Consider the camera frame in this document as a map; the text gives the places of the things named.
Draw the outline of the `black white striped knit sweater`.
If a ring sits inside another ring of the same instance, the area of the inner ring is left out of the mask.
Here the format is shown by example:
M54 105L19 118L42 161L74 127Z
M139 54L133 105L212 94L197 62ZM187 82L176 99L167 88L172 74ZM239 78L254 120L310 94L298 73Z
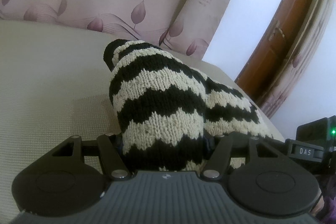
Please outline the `black white striped knit sweater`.
M214 138L271 136L242 93L150 43L117 39L104 51L109 98L121 129L117 148L131 170L199 172Z

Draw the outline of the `brown wooden door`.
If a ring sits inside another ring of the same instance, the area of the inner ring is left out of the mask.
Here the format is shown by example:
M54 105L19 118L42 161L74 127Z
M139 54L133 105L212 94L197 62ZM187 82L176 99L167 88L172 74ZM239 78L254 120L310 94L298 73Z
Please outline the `brown wooden door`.
M236 78L236 84L257 102L266 92L293 45L312 0L281 0L268 28Z

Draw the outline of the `grey woven bed mat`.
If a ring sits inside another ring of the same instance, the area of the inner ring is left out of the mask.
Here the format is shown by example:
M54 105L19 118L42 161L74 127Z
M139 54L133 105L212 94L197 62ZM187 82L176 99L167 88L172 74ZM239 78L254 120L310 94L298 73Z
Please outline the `grey woven bed mat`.
M1 223L18 208L15 176L71 135L120 132L103 60L114 36L26 21L1 21Z

